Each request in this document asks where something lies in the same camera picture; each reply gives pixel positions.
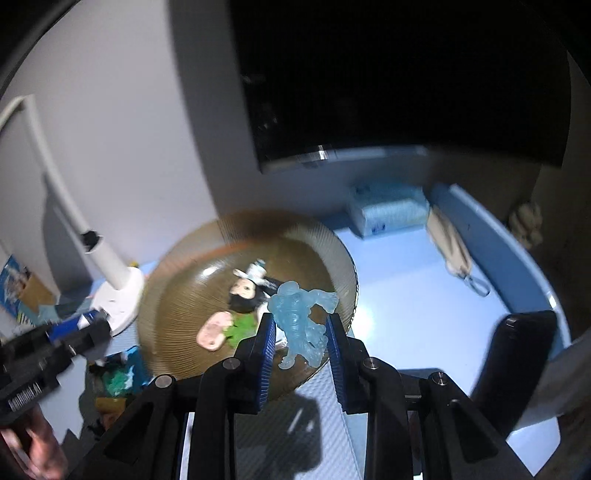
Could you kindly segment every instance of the tissue box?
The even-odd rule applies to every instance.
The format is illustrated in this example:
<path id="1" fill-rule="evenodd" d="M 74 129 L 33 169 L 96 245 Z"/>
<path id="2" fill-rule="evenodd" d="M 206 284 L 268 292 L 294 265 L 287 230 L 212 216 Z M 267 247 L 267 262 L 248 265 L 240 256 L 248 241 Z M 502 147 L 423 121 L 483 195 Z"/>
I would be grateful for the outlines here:
<path id="1" fill-rule="evenodd" d="M 423 226 L 430 208 L 420 187 L 387 182 L 353 187 L 348 207 L 363 237 Z"/>

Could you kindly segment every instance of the blue gripper pad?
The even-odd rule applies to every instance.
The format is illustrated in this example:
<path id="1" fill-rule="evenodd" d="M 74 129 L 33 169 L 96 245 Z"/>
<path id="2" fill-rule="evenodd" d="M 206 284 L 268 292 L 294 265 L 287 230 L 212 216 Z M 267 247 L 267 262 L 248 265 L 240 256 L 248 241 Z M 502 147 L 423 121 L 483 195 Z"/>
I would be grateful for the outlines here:
<path id="1" fill-rule="evenodd" d="M 326 335 L 335 392 L 344 412 L 366 413 L 369 392 L 359 377 L 358 365 L 369 355 L 361 340 L 347 337 L 338 314 L 326 319 Z"/>
<path id="2" fill-rule="evenodd" d="M 258 375 L 258 386 L 256 389 L 256 404 L 259 409 L 261 409 L 267 402 L 267 397 L 269 395 L 269 381 L 271 379 L 271 370 L 273 369 L 273 356 L 275 355 L 275 334 L 277 332 L 275 330 L 275 320 L 273 320 L 273 316 L 271 314 L 265 314 L 263 315 L 263 318 L 265 318 L 266 315 L 271 317 L 270 321 L 261 321 L 261 325 L 259 326 L 259 328 L 265 328 L 265 335 L 261 339 L 262 361 Z M 257 348 L 258 339 L 259 335 L 257 334 L 255 340 L 255 349 Z"/>

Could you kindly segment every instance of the table surface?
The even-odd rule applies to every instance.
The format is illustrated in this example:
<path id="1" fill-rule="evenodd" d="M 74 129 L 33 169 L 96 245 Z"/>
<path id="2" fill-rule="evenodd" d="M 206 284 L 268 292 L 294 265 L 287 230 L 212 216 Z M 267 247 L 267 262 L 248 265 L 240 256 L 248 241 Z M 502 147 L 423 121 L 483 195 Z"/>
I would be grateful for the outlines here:
<path id="1" fill-rule="evenodd" d="M 360 239 L 348 229 L 336 234 L 357 268 L 359 301 L 352 328 L 369 354 L 401 371 L 444 370 L 470 393 L 492 332 L 508 313 L 495 290 L 483 298 L 450 275 L 423 228 L 369 239 Z M 155 265 L 142 270 L 148 274 Z M 486 278 L 477 265 L 473 275 Z M 132 324 L 112 340 L 108 353 L 136 343 L 137 330 Z M 59 378 L 61 390 L 41 403 L 59 441 L 68 430 L 80 437 L 85 371 L 86 360 L 76 358 L 73 368 Z M 365 425 L 353 421 L 348 426 L 355 453 L 363 450 L 364 454 Z M 514 432 L 509 438 L 532 473 L 544 465 L 559 441 L 556 419 Z"/>

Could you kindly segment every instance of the white desk lamp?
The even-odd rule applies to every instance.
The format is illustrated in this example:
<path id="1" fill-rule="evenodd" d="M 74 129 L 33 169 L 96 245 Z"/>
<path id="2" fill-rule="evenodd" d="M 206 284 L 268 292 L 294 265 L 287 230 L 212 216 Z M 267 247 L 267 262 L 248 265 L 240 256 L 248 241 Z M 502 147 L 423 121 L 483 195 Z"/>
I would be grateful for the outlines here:
<path id="1" fill-rule="evenodd" d="M 92 300 L 92 307 L 104 309 L 109 314 L 111 335 L 115 336 L 133 322 L 138 313 L 144 275 L 139 268 L 128 267 L 119 258 L 105 238 L 90 227 L 75 204 L 51 156 L 33 95 L 18 96 L 10 101 L 0 113 L 0 131 L 17 111 L 23 111 L 25 115 L 27 132 L 36 150 L 37 161 L 56 194 L 61 210 L 78 234 L 86 255 L 106 278 Z"/>

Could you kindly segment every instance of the blue table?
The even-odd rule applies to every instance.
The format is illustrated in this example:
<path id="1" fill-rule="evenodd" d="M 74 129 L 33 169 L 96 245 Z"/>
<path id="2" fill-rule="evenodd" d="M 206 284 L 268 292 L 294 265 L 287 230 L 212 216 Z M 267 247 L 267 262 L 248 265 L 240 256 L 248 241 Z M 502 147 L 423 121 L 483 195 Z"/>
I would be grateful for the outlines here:
<path id="1" fill-rule="evenodd" d="M 475 260 L 473 274 L 487 278 L 492 291 L 485 298 L 479 297 L 451 276 L 424 229 L 361 240 L 348 228 L 335 228 L 358 271 L 359 303 L 352 332 L 363 340 L 369 354 L 402 371 L 444 370 L 470 393 L 491 334 L 499 319 L 509 312 L 554 309 L 560 334 L 552 355 L 569 346 L 568 326 L 556 295 L 535 262 L 506 229 L 457 186 L 436 186 L 430 200 L 456 225 Z M 149 273 L 154 267 L 152 263 L 142 269 Z M 113 339 L 108 353 L 136 343 L 137 330 L 132 324 Z M 42 402 L 41 408 L 60 441 L 67 429 L 78 436 L 82 428 L 78 397 L 84 390 L 85 370 L 86 360 L 75 359 L 74 367 L 60 377 L 62 389 Z M 342 478 L 355 478 L 355 468 L 347 465 L 353 458 L 357 473 L 362 475 L 359 465 L 363 465 L 365 458 L 365 418 L 340 412 L 330 375 L 318 374 L 314 378 L 314 382 L 302 385 L 294 395 L 314 399 L 320 405 L 322 461 L 313 471 L 300 473 L 297 478 L 312 478 L 321 474 L 322 468 L 334 468 L 339 463 L 344 472 Z M 274 411 L 272 415 L 288 420 L 293 416 L 296 421 L 301 413 L 291 412 L 289 405 L 289 399 L 281 405 L 269 405 L 269 414 Z M 240 425 L 246 427 L 245 421 L 240 420 Z M 248 424 L 253 438 L 259 436 L 257 429 L 267 436 L 282 438 L 284 432 L 269 431 L 272 422 L 259 423 L 262 426 Z M 338 449 L 335 439 L 341 445 Z M 556 419 L 513 432 L 509 438 L 509 444 L 533 474 L 559 442 Z M 343 445 L 349 445 L 354 455 L 344 451 Z M 245 469 L 253 462 L 250 454 L 240 452 L 237 461 Z"/>

